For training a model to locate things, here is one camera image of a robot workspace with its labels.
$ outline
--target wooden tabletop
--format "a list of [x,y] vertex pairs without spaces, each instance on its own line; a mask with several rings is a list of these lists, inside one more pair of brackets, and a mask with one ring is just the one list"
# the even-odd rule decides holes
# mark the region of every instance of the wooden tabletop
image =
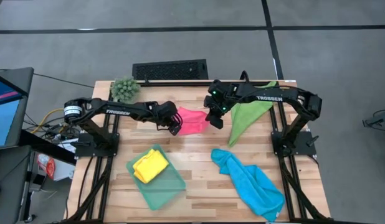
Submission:
[[[295,81],[279,81],[280,85],[296,85]],[[93,97],[108,99],[111,81],[98,81]],[[138,101],[173,101],[177,107],[189,110],[203,110],[207,87],[142,87]],[[296,117],[296,112],[284,104],[288,123]],[[280,122],[277,105],[274,106]],[[248,128],[239,138],[238,143],[229,148],[227,143],[231,132],[231,113],[223,116],[223,129],[209,125],[204,134],[172,136],[167,131],[157,131],[153,123],[141,123],[128,117],[121,117],[118,132],[120,146],[118,155],[113,160],[107,207],[104,222],[264,222],[263,217],[252,213],[239,198],[228,175],[219,174],[219,168],[211,161],[214,148],[233,152],[241,163],[258,165],[283,192],[278,160],[273,154],[270,132],[272,122],[269,112]],[[93,118],[103,124],[104,115]],[[137,189],[126,169],[126,163],[139,153],[159,144],[169,160],[186,181],[187,189],[174,200],[157,211],[151,211]],[[302,190],[314,206],[329,216],[323,184],[317,165],[307,156],[295,156]],[[77,208],[77,201],[89,158],[79,159],[76,164],[74,179],[69,193],[69,213]],[[93,179],[95,159],[87,174],[83,188],[82,201],[88,195]],[[295,216],[299,217],[295,193],[291,189]],[[100,192],[96,199],[93,217],[98,215]],[[287,221],[288,213],[284,205],[277,221]]]

